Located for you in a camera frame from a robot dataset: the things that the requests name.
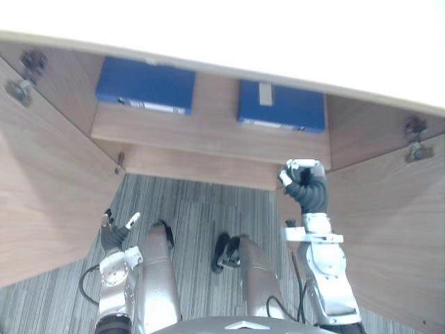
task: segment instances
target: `wooden shelf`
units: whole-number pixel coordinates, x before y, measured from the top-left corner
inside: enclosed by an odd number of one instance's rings
[[[236,120],[238,81],[199,73],[190,117],[99,104],[91,136],[217,157],[283,164],[317,158],[330,168],[329,134],[244,125]]]
[[[128,173],[275,190],[281,165],[165,148],[132,145]]]

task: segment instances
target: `cabinet door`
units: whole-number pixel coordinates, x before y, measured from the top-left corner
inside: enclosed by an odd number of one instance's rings
[[[333,228],[359,305],[422,333],[445,327],[445,135],[328,174]]]
[[[124,174],[41,95],[8,95],[20,79],[0,58],[0,286],[85,256]]]

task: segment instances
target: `silver robot arm segment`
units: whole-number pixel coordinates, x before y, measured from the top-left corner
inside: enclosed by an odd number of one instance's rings
[[[284,229],[287,241],[299,241],[298,259],[306,271],[307,291],[321,328],[364,333],[359,308],[346,277],[343,236],[332,232],[328,194],[321,162],[288,160],[280,172],[286,192],[302,207],[302,226]]]

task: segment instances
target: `wooden panel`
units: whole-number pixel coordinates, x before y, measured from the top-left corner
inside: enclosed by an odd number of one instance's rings
[[[283,164],[318,158],[330,167],[329,136],[243,125],[236,120],[238,81],[198,74],[190,117],[99,104],[93,138]]]
[[[445,329],[445,136],[435,157],[406,149],[328,174],[334,229],[344,234],[359,304],[423,333]]]
[[[81,3],[69,11],[45,0],[38,5],[30,1],[26,11],[20,1],[9,3],[0,21],[0,38],[445,115],[444,10],[439,0],[324,1],[323,12],[317,1],[287,1],[283,6],[256,2],[255,15],[249,1],[228,1],[217,10],[201,1],[177,2],[174,10],[169,1],[128,1],[129,8],[149,13],[150,19],[134,19],[123,15],[120,6],[100,1]],[[100,26],[98,13],[107,18]],[[166,17],[175,25],[165,26]]]
[[[0,86],[19,75],[0,59]],[[86,255],[123,174],[41,95],[0,89],[0,286]]]
[[[427,120],[423,139],[445,132],[445,118],[344,97],[329,95],[326,101],[333,169],[405,147],[403,127],[410,115]]]
[[[23,73],[20,57],[23,50],[30,49],[36,49],[36,46],[2,42],[0,56]],[[97,108],[95,91],[104,57],[48,47],[37,49],[47,56],[48,64],[36,90],[84,134],[89,135]]]
[[[272,163],[132,145],[128,173],[275,190],[278,166]]]

